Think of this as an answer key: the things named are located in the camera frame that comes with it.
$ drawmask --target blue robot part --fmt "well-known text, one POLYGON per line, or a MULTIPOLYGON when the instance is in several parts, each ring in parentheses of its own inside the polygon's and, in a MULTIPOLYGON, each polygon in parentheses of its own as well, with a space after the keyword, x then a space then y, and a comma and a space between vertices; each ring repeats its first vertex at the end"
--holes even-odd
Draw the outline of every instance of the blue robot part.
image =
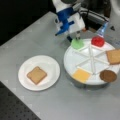
POLYGON ((59 35, 59 34, 62 34, 66 31, 68 31, 69 29, 69 26, 74 24, 74 21, 71 21, 71 22, 68 22, 68 18, 74 14, 74 10, 72 7, 70 8, 66 8, 64 10, 61 10, 57 13, 57 16, 58 16, 58 19, 59 19, 59 22, 62 22, 62 26, 61 26, 61 30, 59 30, 55 35, 59 35))

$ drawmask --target gray table surface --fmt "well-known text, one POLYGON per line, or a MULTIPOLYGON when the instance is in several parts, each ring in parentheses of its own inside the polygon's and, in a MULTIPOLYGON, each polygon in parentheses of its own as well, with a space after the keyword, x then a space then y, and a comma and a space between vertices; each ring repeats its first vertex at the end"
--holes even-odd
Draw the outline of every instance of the gray table surface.
MULTIPOLYGON (((76 88, 64 70, 63 57, 69 42, 55 37, 55 15, 51 12, 0 47, 0 81, 42 120, 119 120, 120 75, 106 89, 76 88), (61 75, 51 88, 33 92, 18 80, 22 63, 36 55, 48 55, 60 65, 61 75)), ((82 38, 94 36, 92 32, 82 38)))

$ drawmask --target white plastic tray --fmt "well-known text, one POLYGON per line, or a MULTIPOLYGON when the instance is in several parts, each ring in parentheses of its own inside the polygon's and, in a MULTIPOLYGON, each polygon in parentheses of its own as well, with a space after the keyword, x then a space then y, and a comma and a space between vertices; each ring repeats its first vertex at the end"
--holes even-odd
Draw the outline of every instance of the white plastic tray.
POLYGON ((120 65, 109 65, 105 51, 115 49, 108 43, 101 48, 91 45, 91 39, 84 40, 85 46, 79 50, 73 49, 71 46, 64 55, 64 67, 67 73, 72 77, 77 69, 83 69, 91 74, 86 81, 87 85, 105 84, 100 79, 99 74, 105 69, 119 72, 120 65))

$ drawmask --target sectioned plate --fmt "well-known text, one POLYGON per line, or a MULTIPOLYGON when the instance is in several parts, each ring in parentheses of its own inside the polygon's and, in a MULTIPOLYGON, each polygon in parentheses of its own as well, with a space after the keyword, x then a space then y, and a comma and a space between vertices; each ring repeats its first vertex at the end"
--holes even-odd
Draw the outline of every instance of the sectioned plate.
POLYGON ((84 44, 85 46, 79 50, 75 50, 70 46, 65 52, 64 67, 67 73, 72 77, 75 71, 80 68, 91 74, 91 77, 89 77, 85 84, 105 84, 106 82, 99 77, 102 70, 112 70, 116 74, 119 72, 120 65, 109 65, 105 53, 106 50, 115 48, 108 43, 105 43, 103 47, 98 48, 91 45, 91 39, 84 39, 84 44))
POLYGON ((57 82, 60 75, 60 67, 57 61, 49 56, 35 56, 25 61, 18 72, 18 78, 22 86, 29 90, 39 91, 51 87, 57 82), (44 78, 38 85, 35 85, 28 77, 27 74, 34 68, 40 67, 47 73, 47 77, 44 78))

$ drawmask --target bread slice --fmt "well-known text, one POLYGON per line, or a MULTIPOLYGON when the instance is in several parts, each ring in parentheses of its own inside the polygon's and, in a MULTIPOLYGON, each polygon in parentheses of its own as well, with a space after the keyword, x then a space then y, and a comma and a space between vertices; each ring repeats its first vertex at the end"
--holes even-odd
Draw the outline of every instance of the bread slice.
POLYGON ((120 49, 106 51, 110 65, 120 64, 120 49))
POLYGON ((44 70, 40 69, 38 66, 27 74, 27 77, 36 85, 41 82, 46 76, 47 73, 44 70))

